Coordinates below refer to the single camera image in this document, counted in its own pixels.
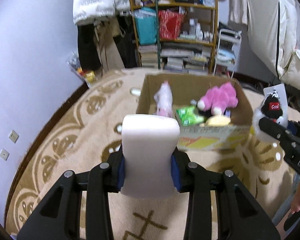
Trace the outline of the person's right hand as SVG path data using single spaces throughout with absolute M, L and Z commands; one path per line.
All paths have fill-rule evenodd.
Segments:
M 290 209 L 291 209 L 292 214 L 300 211 L 300 182 L 299 182 L 298 188 L 294 194 Z

